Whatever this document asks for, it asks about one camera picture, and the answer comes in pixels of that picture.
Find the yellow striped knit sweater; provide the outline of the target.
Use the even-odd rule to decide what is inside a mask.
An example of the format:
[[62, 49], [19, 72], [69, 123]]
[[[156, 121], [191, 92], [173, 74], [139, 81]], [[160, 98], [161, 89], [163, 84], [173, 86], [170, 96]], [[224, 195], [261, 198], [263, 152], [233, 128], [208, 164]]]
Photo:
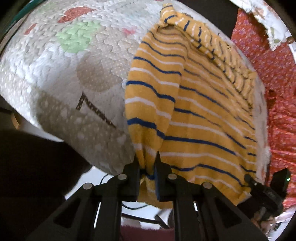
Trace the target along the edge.
[[252, 115], [257, 75], [201, 21], [164, 4], [128, 73], [125, 115], [143, 177], [139, 201], [157, 202], [157, 156], [187, 181], [211, 182], [233, 204], [256, 174]]

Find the red floral bedsheet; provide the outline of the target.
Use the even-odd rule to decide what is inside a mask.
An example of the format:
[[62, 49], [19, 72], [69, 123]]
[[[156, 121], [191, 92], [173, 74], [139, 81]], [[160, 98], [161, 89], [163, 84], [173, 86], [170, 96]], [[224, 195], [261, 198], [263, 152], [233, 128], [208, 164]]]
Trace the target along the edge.
[[268, 110], [269, 172], [288, 168], [290, 183], [284, 207], [295, 205], [295, 60], [287, 43], [274, 51], [265, 28], [239, 9], [231, 40], [243, 52], [264, 83]]

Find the heart patterned quilted blanket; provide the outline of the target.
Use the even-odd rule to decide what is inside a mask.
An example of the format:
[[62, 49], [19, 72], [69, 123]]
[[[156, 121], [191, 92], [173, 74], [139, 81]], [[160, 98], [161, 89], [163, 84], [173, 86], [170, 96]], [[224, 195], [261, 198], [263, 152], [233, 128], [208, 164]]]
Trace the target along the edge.
[[161, 1], [45, 1], [1, 45], [1, 96], [112, 175], [133, 161], [125, 83]]

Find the white floral ruffled pillow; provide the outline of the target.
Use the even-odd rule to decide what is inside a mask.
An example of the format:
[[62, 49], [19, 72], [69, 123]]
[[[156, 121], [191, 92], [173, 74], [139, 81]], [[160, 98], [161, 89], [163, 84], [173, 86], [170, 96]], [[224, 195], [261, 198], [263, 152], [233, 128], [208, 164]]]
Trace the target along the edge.
[[[265, 1], [261, 0], [232, 0], [237, 7], [243, 9], [248, 14], [253, 14], [255, 19], [265, 27], [270, 49], [274, 51], [281, 43], [288, 43], [288, 37], [292, 37], [292, 32], [276, 13], [276, 11], [268, 6]], [[295, 41], [288, 43], [293, 54], [295, 54]]]

